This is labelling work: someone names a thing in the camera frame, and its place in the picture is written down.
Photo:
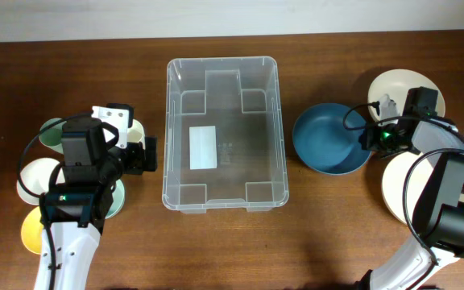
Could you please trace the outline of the beige bowl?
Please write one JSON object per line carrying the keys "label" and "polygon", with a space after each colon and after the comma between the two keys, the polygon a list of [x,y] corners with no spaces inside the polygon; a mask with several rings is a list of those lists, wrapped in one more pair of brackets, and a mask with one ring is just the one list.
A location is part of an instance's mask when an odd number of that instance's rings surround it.
{"label": "beige bowl", "polygon": [[[394,157],[386,166],[382,177],[382,194],[389,211],[403,224],[406,224],[402,206],[404,180],[410,167],[420,157],[405,152]],[[440,155],[434,155],[420,162],[414,169],[408,182],[407,204],[408,215],[412,218],[416,203],[425,188],[434,166],[430,160],[437,161]]]}
{"label": "beige bowl", "polygon": [[426,76],[408,69],[392,69],[378,75],[368,89],[369,103],[379,102],[379,112],[369,107],[369,113],[375,121],[400,116],[408,91],[413,88],[425,87],[438,91],[435,111],[438,116],[445,116],[445,100],[439,88]]}

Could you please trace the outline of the cream cup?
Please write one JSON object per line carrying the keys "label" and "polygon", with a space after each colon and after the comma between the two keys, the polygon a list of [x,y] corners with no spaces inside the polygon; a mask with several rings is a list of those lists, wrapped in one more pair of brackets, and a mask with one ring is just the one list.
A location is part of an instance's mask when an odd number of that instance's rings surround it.
{"label": "cream cup", "polygon": [[145,130],[138,120],[134,119],[132,125],[127,129],[127,142],[139,143],[142,149],[145,148]]}

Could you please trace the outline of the green cup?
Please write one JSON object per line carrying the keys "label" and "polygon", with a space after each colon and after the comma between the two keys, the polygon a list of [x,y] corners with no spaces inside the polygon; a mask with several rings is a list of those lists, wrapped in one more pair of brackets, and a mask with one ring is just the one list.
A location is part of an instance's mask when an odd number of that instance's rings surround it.
{"label": "green cup", "polygon": [[52,128],[45,131],[40,137],[39,141],[45,146],[53,151],[56,151],[60,154],[63,154],[61,135],[62,135],[62,126],[64,122],[58,123]]}

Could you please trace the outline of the mint green small bowl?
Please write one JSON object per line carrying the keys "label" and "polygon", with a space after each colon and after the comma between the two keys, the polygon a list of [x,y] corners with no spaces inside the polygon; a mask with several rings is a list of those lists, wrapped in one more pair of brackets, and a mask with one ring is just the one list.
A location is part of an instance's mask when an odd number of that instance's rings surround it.
{"label": "mint green small bowl", "polygon": [[126,199],[126,189],[124,183],[121,180],[116,181],[114,191],[112,193],[113,203],[106,215],[106,219],[114,217],[118,214],[124,206]]}

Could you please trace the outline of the yellow small bowl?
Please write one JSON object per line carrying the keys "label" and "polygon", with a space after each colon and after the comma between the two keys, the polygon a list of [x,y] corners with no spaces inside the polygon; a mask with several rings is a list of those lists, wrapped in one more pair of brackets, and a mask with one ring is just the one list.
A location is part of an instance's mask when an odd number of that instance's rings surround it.
{"label": "yellow small bowl", "polygon": [[43,224],[40,222],[41,212],[35,207],[23,220],[21,226],[21,240],[23,245],[31,253],[39,255],[42,250]]}

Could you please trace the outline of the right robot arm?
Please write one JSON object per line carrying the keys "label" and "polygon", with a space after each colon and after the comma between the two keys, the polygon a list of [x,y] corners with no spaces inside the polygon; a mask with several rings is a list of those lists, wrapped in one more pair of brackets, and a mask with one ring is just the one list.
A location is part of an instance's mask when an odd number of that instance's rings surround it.
{"label": "right robot arm", "polygon": [[359,142],[384,156],[418,156],[402,189],[411,232],[382,266],[369,270],[357,289],[421,289],[434,274],[464,259],[464,136],[436,111],[438,92],[411,88],[398,114],[389,101],[373,101],[378,122],[361,126]]}

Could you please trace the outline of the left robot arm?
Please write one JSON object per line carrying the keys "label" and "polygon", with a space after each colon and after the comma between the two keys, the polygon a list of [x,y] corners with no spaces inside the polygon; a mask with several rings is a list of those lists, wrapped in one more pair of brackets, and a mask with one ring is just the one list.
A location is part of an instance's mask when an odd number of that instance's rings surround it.
{"label": "left robot arm", "polygon": [[36,289],[83,289],[117,182],[157,169],[157,139],[131,142],[134,109],[94,106],[60,120],[64,159],[39,195],[43,225]]}

